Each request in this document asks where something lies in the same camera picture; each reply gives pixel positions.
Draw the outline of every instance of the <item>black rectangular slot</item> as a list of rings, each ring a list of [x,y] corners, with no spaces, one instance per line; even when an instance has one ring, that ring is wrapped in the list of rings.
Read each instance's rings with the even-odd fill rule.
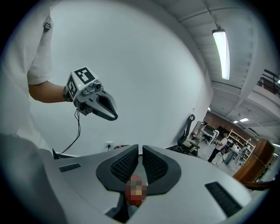
[[[79,168],[79,167],[81,167],[80,164],[74,163],[74,164],[67,165],[67,166],[61,166],[61,167],[59,167],[59,169],[60,169],[60,171],[63,173],[63,172],[69,171],[69,170],[77,169],[77,168]]]
[[[218,182],[206,184],[205,187],[220,205],[227,217],[234,215],[242,209],[242,207]]]

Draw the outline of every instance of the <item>black metal railing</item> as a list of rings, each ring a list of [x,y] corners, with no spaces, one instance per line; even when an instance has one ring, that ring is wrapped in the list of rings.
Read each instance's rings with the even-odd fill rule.
[[[280,84],[278,84],[279,79],[278,75],[265,69],[257,85],[280,97]]]

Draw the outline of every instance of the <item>brick wall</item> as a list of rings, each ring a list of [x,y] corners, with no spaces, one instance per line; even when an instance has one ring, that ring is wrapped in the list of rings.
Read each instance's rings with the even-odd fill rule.
[[[218,128],[219,126],[225,128],[226,130],[230,131],[231,129],[233,129],[233,131],[235,133],[237,133],[238,135],[240,135],[241,137],[245,138],[246,140],[248,140],[249,138],[251,138],[252,140],[250,141],[250,143],[252,145],[256,145],[257,144],[257,140],[254,139],[254,137],[250,136],[249,134],[247,134],[245,131],[243,131],[241,128],[237,127],[236,125],[234,125],[233,123],[228,122],[225,119],[222,119],[221,117],[212,114],[211,112],[207,112],[206,117],[204,119],[205,122],[207,122],[209,125]]]

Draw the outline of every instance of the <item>fluorescent light fixture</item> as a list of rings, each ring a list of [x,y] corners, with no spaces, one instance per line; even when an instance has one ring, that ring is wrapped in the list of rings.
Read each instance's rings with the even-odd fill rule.
[[[277,147],[280,147],[280,145],[278,145],[278,144],[276,144],[276,143],[272,143],[272,145],[275,145],[275,146],[277,146]]]
[[[248,118],[243,118],[243,119],[241,119],[240,121],[241,121],[241,122],[249,121],[249,119],[248,119]]]
[[[222,78],[225,80],[229,80],[231,63],[229,58],[229,47],[226,31],[223,29],[213,30],[212,34],[215,39],[220,56]]]

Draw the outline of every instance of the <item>forearm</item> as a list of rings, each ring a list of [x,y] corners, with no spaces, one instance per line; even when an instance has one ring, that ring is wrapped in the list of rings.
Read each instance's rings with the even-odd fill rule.
[[[43,82],[38,85],[28,85],[29,93],[33,99],[43,103],[65,102],[63,98],[64,86],[58,86],[51,82]]]

